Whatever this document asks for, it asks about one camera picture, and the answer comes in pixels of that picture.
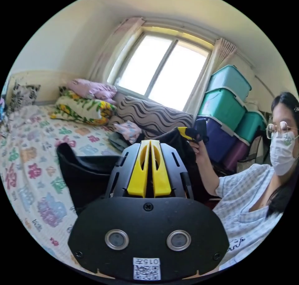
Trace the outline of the person's right hand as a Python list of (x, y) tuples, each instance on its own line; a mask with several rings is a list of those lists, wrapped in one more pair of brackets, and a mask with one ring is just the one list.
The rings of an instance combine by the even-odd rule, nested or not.
[(199, 167), (211, 164), (203, 140), (201, 140), (200, 142), (189, 141), (189, 144), (195, 153), (196, 163)]

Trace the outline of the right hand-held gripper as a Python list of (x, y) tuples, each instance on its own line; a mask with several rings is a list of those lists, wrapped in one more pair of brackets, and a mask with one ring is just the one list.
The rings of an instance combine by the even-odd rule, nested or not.
[(209, 137), (207, 135), (200, 134), (199, 131), (193, 128), (188, 127), (177, 127), (179, 134), (188, 141), (199, 143), (203, 142), (206, 144), (209, 141)]

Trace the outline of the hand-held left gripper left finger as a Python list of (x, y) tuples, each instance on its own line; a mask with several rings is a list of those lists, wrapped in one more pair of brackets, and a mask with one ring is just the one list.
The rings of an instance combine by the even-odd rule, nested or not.
[(149, 167), (149, 142), (149, 140), (143, 140), (140, 143), (135, 165), (127, 187), (127, 192), (131, 196), (145, 198)]

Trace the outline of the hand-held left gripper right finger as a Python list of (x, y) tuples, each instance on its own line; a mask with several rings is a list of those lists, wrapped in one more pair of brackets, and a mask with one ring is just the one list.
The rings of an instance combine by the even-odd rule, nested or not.
[(169, 196), (171, 194), (171, 186), (160, 142), (158, 140), (150, 140), (150, 146), (154, 197)]

